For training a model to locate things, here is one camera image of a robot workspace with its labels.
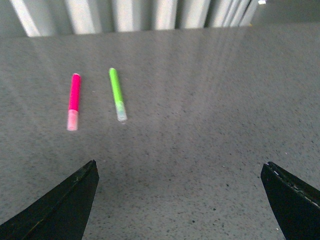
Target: pink marker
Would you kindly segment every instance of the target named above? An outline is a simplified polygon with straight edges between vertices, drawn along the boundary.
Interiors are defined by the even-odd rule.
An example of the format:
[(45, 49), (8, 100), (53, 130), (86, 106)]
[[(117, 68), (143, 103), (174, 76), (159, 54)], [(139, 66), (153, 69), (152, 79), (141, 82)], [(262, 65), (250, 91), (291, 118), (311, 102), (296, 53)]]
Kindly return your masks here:
[(66, 126), (68, 131), (75, 131), (78, 129), (80, 86), (81, 76), (77, 73), (74, 73), (71, 78), (68, 123)]

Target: marker body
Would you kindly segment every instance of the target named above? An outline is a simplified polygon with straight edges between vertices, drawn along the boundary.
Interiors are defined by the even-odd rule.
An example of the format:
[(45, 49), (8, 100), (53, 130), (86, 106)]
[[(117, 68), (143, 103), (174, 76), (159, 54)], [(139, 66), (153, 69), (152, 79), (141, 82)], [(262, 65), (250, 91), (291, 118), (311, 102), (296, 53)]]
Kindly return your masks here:
[(127, 120), (128, 118), (126, 114), (124, 100), (121, 93), (117, 70), (115, 70), (114, 68), (110, 68), (109, 76), (110, 76), (110, 82), (111, 82), (114, 104), (116, 109), (116, 116), (118, 121), (122, 122)]
[(81, 76), (74, 73), (71, 78), (70, 98), (68, 108), (68, 121), (66, 129), (75, 131), (78, 129), (78, 115), (80, 102)]

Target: vertical blind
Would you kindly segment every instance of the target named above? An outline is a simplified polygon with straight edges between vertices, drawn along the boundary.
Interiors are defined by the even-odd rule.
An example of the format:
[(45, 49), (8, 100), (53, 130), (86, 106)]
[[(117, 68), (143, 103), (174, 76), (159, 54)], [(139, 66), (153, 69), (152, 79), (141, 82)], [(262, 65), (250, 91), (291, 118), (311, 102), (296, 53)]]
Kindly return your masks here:
[(258, 0), (1, 0), (0, 37), (247, 26)]

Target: marker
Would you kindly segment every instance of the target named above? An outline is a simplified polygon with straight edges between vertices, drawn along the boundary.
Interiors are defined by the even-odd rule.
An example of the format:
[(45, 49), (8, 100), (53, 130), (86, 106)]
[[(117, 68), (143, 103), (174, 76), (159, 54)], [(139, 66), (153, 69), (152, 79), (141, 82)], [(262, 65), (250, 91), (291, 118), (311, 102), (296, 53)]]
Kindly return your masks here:
[(122, 122), (127, 120), (128, 118), (126, 114), (124, 100), (122, 98), (117, 70), (115, 70), (114, 68), (110, 68), (109, 76), (110, 76), (111, 88), (113, 92), (116, 116), (118, 118), (118, 121)]
[(66, 125), (66, 129), (68, 131), (76, 131), (78, 129), (80, 87), (81, 76), (77, 73), (74, 73), (71, 78), (68, 122)]

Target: gray countertop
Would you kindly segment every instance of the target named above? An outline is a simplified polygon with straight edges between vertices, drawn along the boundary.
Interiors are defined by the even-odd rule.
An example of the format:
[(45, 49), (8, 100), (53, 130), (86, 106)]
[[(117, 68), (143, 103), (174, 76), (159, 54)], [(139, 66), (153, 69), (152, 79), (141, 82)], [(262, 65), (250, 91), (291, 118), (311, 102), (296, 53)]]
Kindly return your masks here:
[(84, 240), (283, 240), (260, 171), (320, 189), (319, 103), (319, 23), (0, 38), (0, 224), (95, 159)]

